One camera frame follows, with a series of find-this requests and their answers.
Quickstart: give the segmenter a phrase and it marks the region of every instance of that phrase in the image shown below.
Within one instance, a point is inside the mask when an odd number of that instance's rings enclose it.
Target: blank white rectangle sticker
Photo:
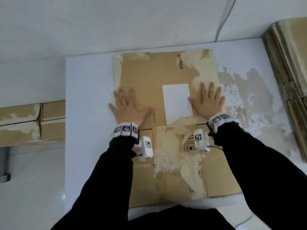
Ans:
[[[188,101],[189,84],[163,85],[162,88],[167,125],[181,117],[193,116],[192,106]]]

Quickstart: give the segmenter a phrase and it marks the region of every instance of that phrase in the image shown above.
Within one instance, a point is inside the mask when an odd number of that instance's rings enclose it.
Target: tiled floor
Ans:
[[[0,184],[0,229],[50,229],[64,212],[64,143],[12,147],[11,181]],[[269,229],[245,203],[218,208],[241,230]]]

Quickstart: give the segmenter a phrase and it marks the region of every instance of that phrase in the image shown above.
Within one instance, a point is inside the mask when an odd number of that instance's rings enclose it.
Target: black sleeve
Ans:
[[[83,186],[71,210],[52,229],[92,226],[128,221],[132,185],[134,139],[119,136],[110,142]]]
[[[220,126],[214,141],[223,147],[252,212],[272,229],[305,226],[307,176],[300,169],[235,122]]]

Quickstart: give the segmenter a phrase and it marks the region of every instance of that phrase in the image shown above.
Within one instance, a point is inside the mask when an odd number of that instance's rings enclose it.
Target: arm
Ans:
[[[210,119],[222,111],[221,88],[214,96],[201,85],[203,102],[189,101],[199,114]],[[265,146],[235,122],[218,127],[214,142],[223,147],[229,167],[250,209],[272,229],[304,226],[307,205],[307,176],[284,155]]]
[[[129,90],[126,99],[123,89],[114,92],[117,108],[109,103],[118,123],[133,122],[140,126],[145,117],[154,110],[148,108],[138,112],[134,106],[134,90]],[[94,170],[83,186],[72,209],[52,229],[67,226],[93,226],[128,221],[129,198],[133,176],[132,147],[136,140],[132,136],[118,136],[110,142]]]

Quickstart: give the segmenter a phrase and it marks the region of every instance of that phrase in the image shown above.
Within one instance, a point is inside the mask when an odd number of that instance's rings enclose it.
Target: white table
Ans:
[[[141,51],[166,52],[212,48],[228,113],[266,145],[280,151],[307,171],[297,149],[273,70],[260,38],[164,47]],[[113,58],[105,53],[66,58],[65,210],[69,210],[90,176],[99,156],[108,148],[115,120],[108,109],[113,102]],[[255,156],[265,159],[262,152]],[[243,195],[196,200],[188,206],[219,207],[244,201]],[[129,210],[129,217],[158,211],[160,207]]]

